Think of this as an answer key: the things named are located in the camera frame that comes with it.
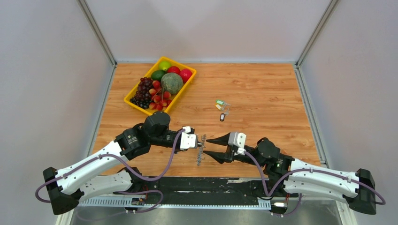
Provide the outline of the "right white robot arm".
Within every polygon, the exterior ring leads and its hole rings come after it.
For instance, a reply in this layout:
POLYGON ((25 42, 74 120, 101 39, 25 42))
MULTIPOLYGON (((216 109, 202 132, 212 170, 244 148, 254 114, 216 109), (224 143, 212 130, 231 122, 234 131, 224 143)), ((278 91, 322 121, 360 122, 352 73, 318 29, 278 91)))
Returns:
POLYGON ((225 146, 225 153, 204 151, 220 164, 239 161, 257 167, 266 197, 310 195, 327 197, 347 203, 353 211, 375 215, 375 182, 370 171, 331 170, 285 155, 268 138, 261 138, 255 147, 246 145, 246 135, 231 132, 209 139, 208 143, 225 146))

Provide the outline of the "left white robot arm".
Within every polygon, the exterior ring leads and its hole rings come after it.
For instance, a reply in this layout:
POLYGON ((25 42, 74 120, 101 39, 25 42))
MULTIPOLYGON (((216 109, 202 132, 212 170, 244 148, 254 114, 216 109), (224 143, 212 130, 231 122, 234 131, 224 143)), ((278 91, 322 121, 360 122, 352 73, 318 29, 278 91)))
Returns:
POLYGON ((53 214, 61 215, 99 195, 127 191, 140 193, 144 187, 143 180, 156 181, 165 175, 174 154, 202 146, 193 128, 185 126, 172 131, 169 129, 170 121, 167 113, 155 112, 87 158, 62 169, 45 169, 45 183, 36 190, 35 197, 51 204, 53 214), (164 171, 149 178, 127 162, 148 153, 153 145, 171 148, 171 154, 164 171))

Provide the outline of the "black tag key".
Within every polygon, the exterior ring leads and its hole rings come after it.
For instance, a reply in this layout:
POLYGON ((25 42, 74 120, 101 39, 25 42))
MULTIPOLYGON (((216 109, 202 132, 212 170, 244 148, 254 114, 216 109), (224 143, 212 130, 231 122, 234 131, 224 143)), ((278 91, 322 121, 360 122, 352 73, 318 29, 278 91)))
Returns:
POLYGON ((227 117, 228 115, 229 115, 229 114, 228 114, 227 112, 221 113, 221 114, 220 114, 220 121, 221 121, 221 122, 225 121, 225 119, 226 119, 226 117, 227 117))

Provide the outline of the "green tag key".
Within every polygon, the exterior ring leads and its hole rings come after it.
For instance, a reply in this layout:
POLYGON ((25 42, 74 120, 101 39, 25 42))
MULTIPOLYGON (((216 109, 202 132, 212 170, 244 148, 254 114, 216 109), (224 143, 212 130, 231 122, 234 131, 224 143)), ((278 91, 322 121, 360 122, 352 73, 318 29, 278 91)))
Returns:
POLYGON ((222 100, 216 100, 215 102, 219 106, 230 106, 230 104, 228 104, 227 102, 222 101, 222 100))

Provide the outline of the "red lychee cluster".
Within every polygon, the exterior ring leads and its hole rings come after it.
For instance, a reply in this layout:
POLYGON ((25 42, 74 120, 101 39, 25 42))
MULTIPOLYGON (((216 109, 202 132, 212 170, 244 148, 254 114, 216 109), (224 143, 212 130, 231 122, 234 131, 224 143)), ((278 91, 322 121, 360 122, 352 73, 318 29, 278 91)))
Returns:
POLYGON ((164 90, 161 83, 157 80, 152 82, 153 87, 149 90, 151 95, 151 103, 149 109, 157 111, 166 111, 167 107, 171 104, 171 93, 164 90))

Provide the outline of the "green netted melon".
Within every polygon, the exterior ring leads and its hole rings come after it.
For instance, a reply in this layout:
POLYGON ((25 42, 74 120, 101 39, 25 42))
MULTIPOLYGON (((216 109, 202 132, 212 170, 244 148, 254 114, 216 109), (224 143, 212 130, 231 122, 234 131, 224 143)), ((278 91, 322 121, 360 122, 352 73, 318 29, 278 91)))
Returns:
POLYGON ((184 83, 180 75, 176 73, 166 73, 161 78, 161 86, 171 95, 176 95, 182 89, 184 83))

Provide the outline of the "yellow plastic tray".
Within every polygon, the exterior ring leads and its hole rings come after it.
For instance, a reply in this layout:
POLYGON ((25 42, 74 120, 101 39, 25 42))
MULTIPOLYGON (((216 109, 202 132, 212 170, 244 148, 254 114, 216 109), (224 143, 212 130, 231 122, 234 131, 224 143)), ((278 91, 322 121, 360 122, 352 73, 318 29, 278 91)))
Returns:
POLYGON ((182 63, 161 57, 124 98, 125 103, 152 115, 168 113, 192 82, 197 71, 182 63))

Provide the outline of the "pink red fruit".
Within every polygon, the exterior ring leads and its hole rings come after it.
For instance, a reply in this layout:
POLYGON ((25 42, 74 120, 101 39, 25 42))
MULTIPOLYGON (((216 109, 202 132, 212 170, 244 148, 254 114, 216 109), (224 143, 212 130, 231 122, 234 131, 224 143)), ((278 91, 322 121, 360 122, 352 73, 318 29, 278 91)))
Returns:
POLYGON ((183 83, 187 83, 192 76, 192 71, 185 68, 180 71, 179 75, 181 76, 183 83))

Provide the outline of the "dark purple grape bunch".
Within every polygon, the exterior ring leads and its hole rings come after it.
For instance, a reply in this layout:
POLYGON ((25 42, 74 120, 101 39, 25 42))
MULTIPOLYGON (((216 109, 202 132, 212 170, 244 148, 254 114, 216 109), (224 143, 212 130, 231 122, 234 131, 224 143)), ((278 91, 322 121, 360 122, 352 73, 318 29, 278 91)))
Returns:
POLYGON ((136 93, 130 98, 130 102, 142 109, 148 109, 149 104, 152 102, 152 95, 150 93, 150 89, 152 88, 153 80, 150 77, 142 77, 136 93))

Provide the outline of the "red apple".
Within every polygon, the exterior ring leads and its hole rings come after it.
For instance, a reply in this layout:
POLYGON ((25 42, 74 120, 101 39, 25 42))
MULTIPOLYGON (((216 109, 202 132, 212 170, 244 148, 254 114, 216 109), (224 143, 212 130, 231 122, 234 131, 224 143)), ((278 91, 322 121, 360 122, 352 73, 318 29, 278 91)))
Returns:
POLYGON ((177 66, 171 66, 170 68, 168 68, 167 73, 176 73, 176 74, 180 74, 181 70, 179 67, 177 66))

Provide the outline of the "dark green lime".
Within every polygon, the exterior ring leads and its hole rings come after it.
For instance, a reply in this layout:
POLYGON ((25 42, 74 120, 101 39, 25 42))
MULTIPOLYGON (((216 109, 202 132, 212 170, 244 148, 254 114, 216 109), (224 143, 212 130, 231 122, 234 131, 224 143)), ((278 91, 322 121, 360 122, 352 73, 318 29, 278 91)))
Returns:
POLYGON ((161 81, 162 77, 166 74, 166 71, 163 70, 156 70, 151 74, 152 80, 161 81))

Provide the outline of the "light green apple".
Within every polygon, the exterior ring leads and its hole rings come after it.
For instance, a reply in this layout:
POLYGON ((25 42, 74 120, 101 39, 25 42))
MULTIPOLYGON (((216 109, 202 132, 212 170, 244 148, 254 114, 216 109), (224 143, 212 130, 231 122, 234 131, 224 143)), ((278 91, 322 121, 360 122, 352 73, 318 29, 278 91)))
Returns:
POLYGON ((172 64, 169 61, 162 60, 158 64, 158 69, 162 71, 168 71, 168 69, 172 66, 172 64))

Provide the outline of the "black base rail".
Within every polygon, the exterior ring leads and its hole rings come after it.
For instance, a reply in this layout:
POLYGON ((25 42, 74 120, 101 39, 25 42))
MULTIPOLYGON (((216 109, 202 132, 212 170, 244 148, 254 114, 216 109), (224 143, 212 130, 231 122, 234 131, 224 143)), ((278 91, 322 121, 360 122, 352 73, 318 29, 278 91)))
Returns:
POLYGON ((156 181, 135 180, 122 194, 107 191, 84 199, 81 206, 124 207, 128 210, 149 208, 186 209, 256 209, 287 208, 285 194, 264 193, 260 179, 162 177, 156 181))

